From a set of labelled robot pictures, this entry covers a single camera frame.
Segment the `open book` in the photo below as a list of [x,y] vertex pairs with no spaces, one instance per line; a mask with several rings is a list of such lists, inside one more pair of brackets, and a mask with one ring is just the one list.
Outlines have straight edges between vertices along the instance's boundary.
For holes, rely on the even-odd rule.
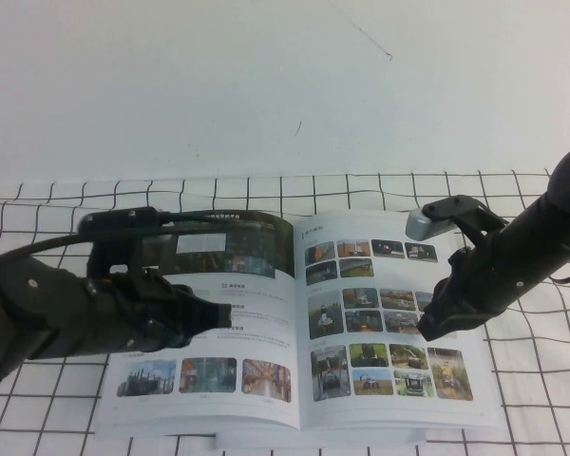
[[407,216],[388,212],[296,226],[258,212],[204,214],[254,223],[190,223],[190,233],[148,242],[144,261],[231,303],[233,327],[181,350],[112,355],[99,434],[500,423],[479,335],[427,343],[415,328],[449,275],[455,235],[416,243]]

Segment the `bolt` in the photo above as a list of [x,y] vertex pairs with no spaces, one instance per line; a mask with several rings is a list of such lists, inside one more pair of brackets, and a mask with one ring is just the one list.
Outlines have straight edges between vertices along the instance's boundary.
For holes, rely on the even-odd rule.
[[91,296],[94,296],[97,294],[97,289],[95,288],[95,285],[93,284],[93,282],[91,282],[90,280],[86,283],[86,289],[88,290],[88,293]]

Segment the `photo of machinery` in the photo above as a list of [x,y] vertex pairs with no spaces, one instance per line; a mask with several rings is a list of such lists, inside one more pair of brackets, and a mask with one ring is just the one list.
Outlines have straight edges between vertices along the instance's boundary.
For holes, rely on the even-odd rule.
[[275,363],[245,359],[242,391],[245,394],[292,402],[292,374],[289,369]]
[[437,262],[437,252],[435,252],[435,247],[432,245],[406,242],[406,251],[409,259]]
[[415,311],[414,295],[406,290],[380,289],[380,300],[385,309],[397,309],[400,311]]
[[424,312],[432,300],[433,293],[416,292],[416,302],[418,303],[418,310],[420,312]]
[[384,324],[389,333],[419,334],[415,312],[384,311]]
[[376,309],[378,293],[375,288],[347,288],[342,290],[345,309]]
[[421,372],[394,372],[397,394],[412,397],[433,397],[435,390],[430,381],[430,375]]
[[435,379],[438,397],[463,401],[473,400],[462,353],[457,350],[429,348],[428,361]]
[[371,240],[371,249],[375,257],[389,257],[403,259],[406,254],[403,252],[403,244],[398,240]]
[[390,360],[395,368],[428,369],[425,349],[413,345],[391,344]]
[[308,327],[311,339],[344,332],[338,291],[315,294],[308,298]]
[[385,368],[389,365],[384,344],[350,344],[351,366],[354,368]]
[[370,243],[365,239],[357,240],[338,240],[338,256],[341,258],[346,257],[369,257],[370,256]]
[[338,345],[311,352],[315,402],[351,395],[346,347]]
[[392,381],[388,369],[355,369],[352,371],[352,387],[358,396],[391,395]]
[[315,283],[335,278],[338,278],[335,261],[326,261],[306,268],[306,285],[314,285]]
[[180,392],[234,392],[235,358],[186,358],[181,363]]
[[319,261],[325,261],[326,259],[335,258],[335,248],[333,242],[323,242],[322,244],[316,244],[313,247],[306,249],[304,253],[304,262],[306,266],[318,263]]
[[175,383],[176,362],[139,361],[128,365],[125,380],[118,386],[118,397],[149,396],[151,394],[169,394]]
[[380,333],[380,311],[346,311],[346,331],[349,333]]
[[340,260],[340,276],[373,277],[373,264],[369,258],[352,258]]

